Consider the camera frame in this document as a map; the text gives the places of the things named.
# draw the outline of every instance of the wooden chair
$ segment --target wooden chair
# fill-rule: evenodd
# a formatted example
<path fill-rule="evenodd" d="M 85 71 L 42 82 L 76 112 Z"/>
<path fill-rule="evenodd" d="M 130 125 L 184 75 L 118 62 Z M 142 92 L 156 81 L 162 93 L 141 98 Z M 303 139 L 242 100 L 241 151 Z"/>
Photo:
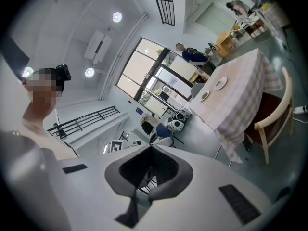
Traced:
<path fill-rule="evenodd" d="M 289 135 L 293 131 L 292 80 L 284 67 L 282 72 L 285 78 L 283 98 L 263 93 L 259 111 L 245 131 L 251 143 L 256 142 L 263 147 L 266 164 L 269 163 L 268 148 L 278 138 L 289 118 L 291 118 Z"/>

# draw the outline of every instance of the small plate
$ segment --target small plate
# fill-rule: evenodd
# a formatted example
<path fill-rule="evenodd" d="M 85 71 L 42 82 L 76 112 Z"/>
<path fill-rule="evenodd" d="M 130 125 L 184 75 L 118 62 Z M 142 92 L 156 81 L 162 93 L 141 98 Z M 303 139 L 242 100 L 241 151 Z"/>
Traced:
<path fill-rule="evenodd" d="M 209 95 L 210 95 L 210 90 L 207 90 L 205 93 L 202 94 L 201 100 L 200 100 L 200 101 L 203 101 L 203 100 L 207 99 L 207 97 L 208 97 Z"/>
<path fill-rule="evenodd" d="M 221 88 L 223 88 L 225 86 L 225 84 L 227 83 L 227 77 L 223 77 L 221 78 L 215 85 L 214 90 L 220 90 Z"/>

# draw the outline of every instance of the window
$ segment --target window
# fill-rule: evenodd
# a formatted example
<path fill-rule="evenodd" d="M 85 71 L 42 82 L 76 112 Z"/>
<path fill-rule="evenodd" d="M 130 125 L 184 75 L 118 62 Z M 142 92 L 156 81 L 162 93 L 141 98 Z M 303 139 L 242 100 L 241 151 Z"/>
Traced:
<path fill-rule="evenodd" d="M 193 85 L 189 79 L 196 70 L 181 61 L 184 60 L 169 49 L 141 39 L 117 86 L 159 117 L 168 110 L 175 112 L 191 98 Z"/>

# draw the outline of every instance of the sign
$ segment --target sign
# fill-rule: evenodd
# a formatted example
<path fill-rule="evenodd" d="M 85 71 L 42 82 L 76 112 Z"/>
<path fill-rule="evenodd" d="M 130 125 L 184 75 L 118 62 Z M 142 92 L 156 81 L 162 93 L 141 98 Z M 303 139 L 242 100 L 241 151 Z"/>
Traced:
<path fill-rule="evenodd" d="M 140 115 L 143 114 L 143 111 L 142 111 L 141 109 L 139 109 L 139 108 L 136 109 L 136 112 L 137 112 L 138 114 L 140 114 Z"/>

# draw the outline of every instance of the black railing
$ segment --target black railing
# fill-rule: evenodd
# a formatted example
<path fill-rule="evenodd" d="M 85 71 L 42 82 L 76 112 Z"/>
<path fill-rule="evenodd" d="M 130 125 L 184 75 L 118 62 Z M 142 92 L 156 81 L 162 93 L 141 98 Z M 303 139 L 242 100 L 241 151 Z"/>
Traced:
<path fill-rule="evenodd" d="M 156 0 L 162 23 L 175 26 L 173 0 Z"/>
<path fill-rule="evenodd" d="M 105 120 L 106 118 L 120 113 L 115 106 L 105 108 L 99 111 L 95 111 L 93 113 L 78 117 L 76 119 L 70 120 L 68 122 L 64 122 L 57 126 L 54 126 L 51 129 L 48 129 L 48 132 L 52 132 L 53 135 L 59 136 L 60 139 L 66 138 L 68 135 L 71 135 L 77 131 L 82 131 L 87 126 L 92 125 L 101 120 Z"/>

